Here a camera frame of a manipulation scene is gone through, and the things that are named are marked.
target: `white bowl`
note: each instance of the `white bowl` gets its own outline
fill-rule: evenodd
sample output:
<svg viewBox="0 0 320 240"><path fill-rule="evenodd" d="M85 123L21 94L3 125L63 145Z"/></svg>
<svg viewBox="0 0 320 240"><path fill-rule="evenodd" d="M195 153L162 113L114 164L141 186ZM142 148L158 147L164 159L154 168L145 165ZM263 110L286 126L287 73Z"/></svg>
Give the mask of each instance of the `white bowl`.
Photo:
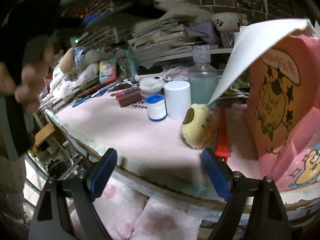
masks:
<svg viewBox="0 0 320 240"><path fill-rule="evenodd" d="M211 19L219 32L239 31L242 25L242 15L240 13L217 13Z"/></svg>

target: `plastic bottle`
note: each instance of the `plastic bottle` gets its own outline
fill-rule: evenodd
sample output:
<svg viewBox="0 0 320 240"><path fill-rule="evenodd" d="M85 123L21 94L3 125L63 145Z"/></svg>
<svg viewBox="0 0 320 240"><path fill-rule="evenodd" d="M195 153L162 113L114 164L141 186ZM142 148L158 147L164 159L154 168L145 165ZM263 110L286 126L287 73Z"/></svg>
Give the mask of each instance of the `plastic bottle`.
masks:
<svg viewBox="0 0 320 240"><path fill-rule="evenodd" d="M124 62L125 73L127 79L131 82L135 82L135 75L138 73L137 71L137 60L135 57L131 56L131 49L127 49L125 51L126 59Z"/></svg>
<svg viewBox="0 0 320 240"><path fill-rule="evenodd" d="M188 70L192 104L207 104L218 85L217 71L210 65L210 46L194 46L195 65Z"/></svg>

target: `white cylindrical container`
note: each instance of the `white cylindrical container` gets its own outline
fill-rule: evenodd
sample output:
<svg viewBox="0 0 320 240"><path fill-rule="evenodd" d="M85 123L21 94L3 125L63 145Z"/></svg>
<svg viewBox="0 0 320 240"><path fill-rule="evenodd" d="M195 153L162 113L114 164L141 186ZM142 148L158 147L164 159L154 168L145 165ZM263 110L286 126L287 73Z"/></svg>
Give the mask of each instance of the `white cylindrical container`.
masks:
<svg viewBox="0 0 320 240"><path fill-rule="evenodd" d="M151 121L159 122L167 117L163 95L151 95L145 99L145 102L148 107L148 115Z"/></svg>
<svg viewBox="0 0 320 240"><path fill-rule="evenodd" d="M191 106L190 83L171 81L164 85L165 105L171 119L183 120Z"/></svg>

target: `clamp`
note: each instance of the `clamp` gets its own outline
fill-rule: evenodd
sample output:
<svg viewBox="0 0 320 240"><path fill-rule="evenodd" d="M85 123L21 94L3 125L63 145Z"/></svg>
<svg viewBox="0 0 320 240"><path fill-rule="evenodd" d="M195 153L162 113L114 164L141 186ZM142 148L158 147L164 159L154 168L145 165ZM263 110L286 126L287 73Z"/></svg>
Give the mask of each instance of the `clamp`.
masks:
<svg viewBox="0 0 320 240"><path fill-rule="evenodd" d="M227 204L208 240L231 240L239 225L248 197L253 197L251 212L241 240L291 240L291 230L284 204L270 176L262 180L246 178L207 148L201 163L218 194Z"/></svg>
<svg viewBox="0 0 320 240"><path fill-rule="evenodd" d="M76 240L66 197L73 198L81 226L88 239L112 240L92 202L101 196L117 163L116 150L109 148L88 171L72 179L49 178L39 196L29 232L30 240Z"/></svg>

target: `pink fuzzy fabric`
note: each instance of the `pink fuzzy fabric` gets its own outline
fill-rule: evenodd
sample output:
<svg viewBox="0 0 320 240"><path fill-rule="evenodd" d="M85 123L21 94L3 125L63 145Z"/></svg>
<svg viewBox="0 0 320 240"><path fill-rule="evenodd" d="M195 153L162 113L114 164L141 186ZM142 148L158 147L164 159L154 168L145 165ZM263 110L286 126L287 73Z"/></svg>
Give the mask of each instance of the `pink fuzzy fabric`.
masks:
<svg viewBox="0 0 320 240"><path fill-rule="evenodd" d="M110 236L114 240L127 240L131 237L135 221L143 211L147 199L147 196L111 177L101 197L93 205ZM89 240L84 235L76 210L70 216L76 236Z"/></svg>
<svg viewBox="0 0 320 240"><path fill-rule="evenodd" d="M196 240L200 224L201 219L150 198L130 240Z"/></svg>

